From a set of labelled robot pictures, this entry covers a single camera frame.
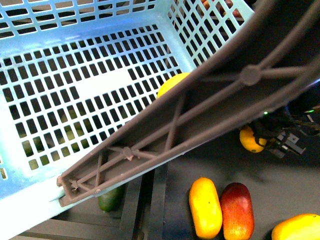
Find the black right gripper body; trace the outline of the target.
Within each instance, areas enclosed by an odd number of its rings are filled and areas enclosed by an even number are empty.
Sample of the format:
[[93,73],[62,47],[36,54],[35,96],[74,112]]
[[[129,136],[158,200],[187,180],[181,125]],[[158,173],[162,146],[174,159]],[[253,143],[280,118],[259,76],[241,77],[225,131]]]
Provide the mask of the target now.
[[282,159],[287,153],[302,155],[306,148],[298,146],[299,138],[288,127],[266,129],[264,136],[267,138],[265,149]]

